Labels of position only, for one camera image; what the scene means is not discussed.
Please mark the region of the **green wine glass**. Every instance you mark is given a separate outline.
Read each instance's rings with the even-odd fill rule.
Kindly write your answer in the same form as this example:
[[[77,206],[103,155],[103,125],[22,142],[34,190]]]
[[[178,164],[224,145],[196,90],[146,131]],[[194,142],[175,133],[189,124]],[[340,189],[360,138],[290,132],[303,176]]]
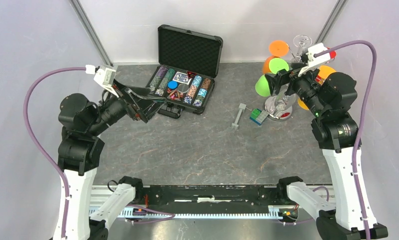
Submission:
[[[255,91],[261,97],[270,97],[275,93],[275,74],[280,70],[288,71],[287,61],[276,56],[268,57],[262,67],[263,75],[255,84]]]

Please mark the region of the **orange wine glass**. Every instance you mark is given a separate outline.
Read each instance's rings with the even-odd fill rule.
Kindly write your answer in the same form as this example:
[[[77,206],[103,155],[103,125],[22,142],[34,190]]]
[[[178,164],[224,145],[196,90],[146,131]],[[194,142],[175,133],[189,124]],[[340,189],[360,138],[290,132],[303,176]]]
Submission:
[[[268,50],[270,52],[270,56],[265,60],[262,65],[261,72],[262,74],[270,73],[270,61],[275,58],[281,58],[288,54],[290,48],[289,45],[283,40],[275,40],[272,41]]]

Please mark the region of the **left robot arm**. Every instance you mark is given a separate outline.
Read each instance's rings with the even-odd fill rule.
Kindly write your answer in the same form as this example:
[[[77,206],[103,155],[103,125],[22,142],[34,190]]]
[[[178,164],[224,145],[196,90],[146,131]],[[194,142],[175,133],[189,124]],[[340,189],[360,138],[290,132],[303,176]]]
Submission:
[[[100,135],[125,116],[147,123],[166,102],[164,97],[150,92],[149,88],[116,82],[111,86],[111,95],[100,104],[81,93],[70,94],[60,103],[62,141],[57,166],[64,179],[55,240],[106,240],[120,212],[130,202],[138,204],[144,199],[142,180],[124,176],[99,209],[89,212],[93,182],[105,146]]]

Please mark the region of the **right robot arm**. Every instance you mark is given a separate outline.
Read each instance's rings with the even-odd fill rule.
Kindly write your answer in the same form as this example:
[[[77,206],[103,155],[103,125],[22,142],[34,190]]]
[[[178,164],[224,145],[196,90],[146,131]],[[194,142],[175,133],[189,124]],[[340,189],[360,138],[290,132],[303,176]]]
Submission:
[[[312,133],[329,167],[335,203],[324,201],[298,176],[281,178],[276,198],[282,204],[294,202],[302,207],[323,240],[386,238],[388,228],[376,220],[366,196],[359,126],[349,114],[357,98],[356,81],[333,72],[320,84],[317,75],[317,70],[302,75],[281,70],[263,77],[271,95],[296,94],[313,114]]]

